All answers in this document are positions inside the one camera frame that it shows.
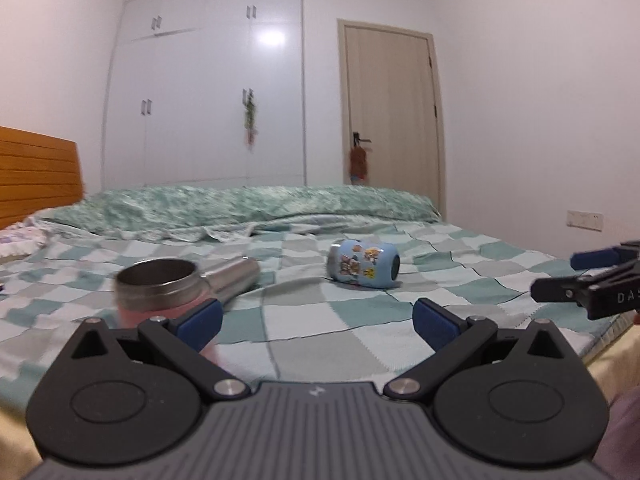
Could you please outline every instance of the checkered bed sheet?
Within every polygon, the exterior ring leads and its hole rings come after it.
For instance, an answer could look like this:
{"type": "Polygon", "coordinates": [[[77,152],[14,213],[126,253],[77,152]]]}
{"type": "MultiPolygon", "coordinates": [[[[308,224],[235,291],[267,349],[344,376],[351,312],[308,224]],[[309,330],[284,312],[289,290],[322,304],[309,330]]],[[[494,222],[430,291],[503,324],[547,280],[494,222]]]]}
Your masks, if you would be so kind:
{"type": "Polygon", "coordinates": [[[260,380],[389,379],[433,353],[412,328],[412,304],[430,298],[466,317],[505,328],[545,317],[581,355],[628,320],[588,321],[574,304],[538,304],[535,278],[572,274],[568,263],[445,223],[382,222],[375,233],[263,232],[231,242],[58,240],[0,267],[0,401],[24,409],[37,382],[78,323],[116,326],[112,276],[144,258],[179,256],[208,265],[245,254],[260,261],[258,288],[226,306],[208,356],[255,386],[260,380]],[[399,286],[372,290],[331,282],[324,262],[338,238],[390,242],[401,254],[399,286]]]}

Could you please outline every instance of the white wardrobe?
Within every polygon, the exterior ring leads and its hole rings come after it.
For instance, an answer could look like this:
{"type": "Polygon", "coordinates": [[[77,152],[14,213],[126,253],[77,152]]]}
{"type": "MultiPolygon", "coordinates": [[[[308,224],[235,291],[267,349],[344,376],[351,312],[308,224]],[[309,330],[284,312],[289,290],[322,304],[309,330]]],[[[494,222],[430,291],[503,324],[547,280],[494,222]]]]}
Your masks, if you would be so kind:
{"type": "Polygon", "coordinates": [[[129,2],[108,92],[105,188],[302,186],[301,9],[302,0],[129,2]]]}

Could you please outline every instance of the electrical socket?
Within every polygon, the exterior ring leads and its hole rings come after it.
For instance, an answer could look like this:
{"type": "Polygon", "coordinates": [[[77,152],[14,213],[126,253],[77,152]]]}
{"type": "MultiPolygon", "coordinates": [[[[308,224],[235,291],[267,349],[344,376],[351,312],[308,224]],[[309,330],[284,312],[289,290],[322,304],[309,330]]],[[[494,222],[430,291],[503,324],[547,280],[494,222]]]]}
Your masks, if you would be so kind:
{"type": "Polygon", "coordinates": [[[585,213],[582,211],[567,211],[566,224],[569,227],[602,231],[604,228],[604,215],[601,213],[585,213]]]}

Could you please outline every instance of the headboard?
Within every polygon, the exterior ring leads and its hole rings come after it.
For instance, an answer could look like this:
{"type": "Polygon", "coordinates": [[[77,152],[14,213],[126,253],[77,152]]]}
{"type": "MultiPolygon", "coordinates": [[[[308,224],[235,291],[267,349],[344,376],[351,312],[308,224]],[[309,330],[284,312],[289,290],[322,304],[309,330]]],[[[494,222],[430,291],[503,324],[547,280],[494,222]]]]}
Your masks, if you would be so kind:
{"type": "Polygon", "coordinates": [[[0,126],[0,229],[82,200],[76,144],[0,126]]]}

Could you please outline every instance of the brown bag hanging on door handle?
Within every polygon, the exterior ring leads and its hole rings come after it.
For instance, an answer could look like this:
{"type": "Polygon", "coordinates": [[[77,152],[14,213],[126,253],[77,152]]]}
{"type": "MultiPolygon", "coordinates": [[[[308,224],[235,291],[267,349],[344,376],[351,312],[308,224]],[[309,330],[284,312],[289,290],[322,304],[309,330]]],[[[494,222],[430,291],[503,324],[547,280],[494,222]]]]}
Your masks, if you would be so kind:
{"type": "Polygon", "coordinates": [[[361,142],[371,142],[369,139],[361,139],[358,132],[353,133],[353,146],[349,153],[349,175],[351,183],[367,178],[367,152],[360,145],[361,142]]]}

